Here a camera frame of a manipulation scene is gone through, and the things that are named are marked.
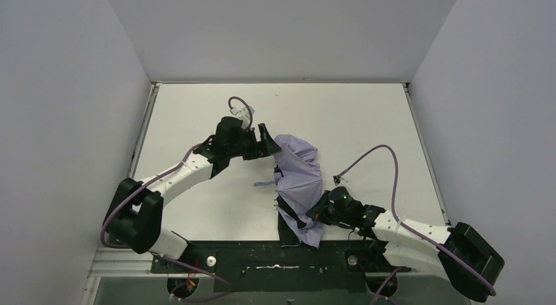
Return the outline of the lavender folding umbrella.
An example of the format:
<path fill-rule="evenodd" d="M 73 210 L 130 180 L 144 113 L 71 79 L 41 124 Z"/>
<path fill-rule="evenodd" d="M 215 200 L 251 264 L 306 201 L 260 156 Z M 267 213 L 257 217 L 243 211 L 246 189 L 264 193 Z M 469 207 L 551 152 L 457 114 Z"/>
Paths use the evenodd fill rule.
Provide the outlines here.
<path fill-rule="evenodd" d="M 277 192 L 277 231 L 282 248 L 307 245 L 319 248 L 323 224 L 307 213 L 323 194 L 318 148 L 291 134 L 279 134 L 275 142 L 281 152 L 275 154 L 274 179 L 255 182 L 254 186 L 274 185 Z"/>

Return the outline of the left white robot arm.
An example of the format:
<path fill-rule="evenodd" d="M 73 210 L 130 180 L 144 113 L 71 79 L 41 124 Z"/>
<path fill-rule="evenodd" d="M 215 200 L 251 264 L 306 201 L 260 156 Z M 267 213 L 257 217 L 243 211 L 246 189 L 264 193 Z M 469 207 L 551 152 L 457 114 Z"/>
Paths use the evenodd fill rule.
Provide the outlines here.
<path fill-rule="evenodd" d="M 119 183 L 102 223 L 101 242 L 108 247 L 106 236 L 110 235 L 122 248 L 138 254 L 181 258 L 189 242 L 162 227 L 165 206 L 220 174 L 233 158 L 248 161 L 279 152 L 281 147 L 265 124 L 254 129 L 236 117 L 223 117 L 215 134 L 190 148 L 176 165 L 144 180 L 126 178 Z"/>

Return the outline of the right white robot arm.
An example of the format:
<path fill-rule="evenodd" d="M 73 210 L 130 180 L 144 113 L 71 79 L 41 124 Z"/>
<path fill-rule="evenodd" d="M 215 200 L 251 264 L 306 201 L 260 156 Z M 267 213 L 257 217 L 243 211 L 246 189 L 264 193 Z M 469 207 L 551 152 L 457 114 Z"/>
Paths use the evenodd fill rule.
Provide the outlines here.
<path fill-rule="evenodd" d="M 466 298 L 485 302 L 505 261 L 472 226 L 436 226 L 395 217 L 375 205 L 352 198 L 343 186 L 325 191 L 307 215 L 326 225 L 347 227 L 384 246 L 394 267 L 436 275 Z"/>

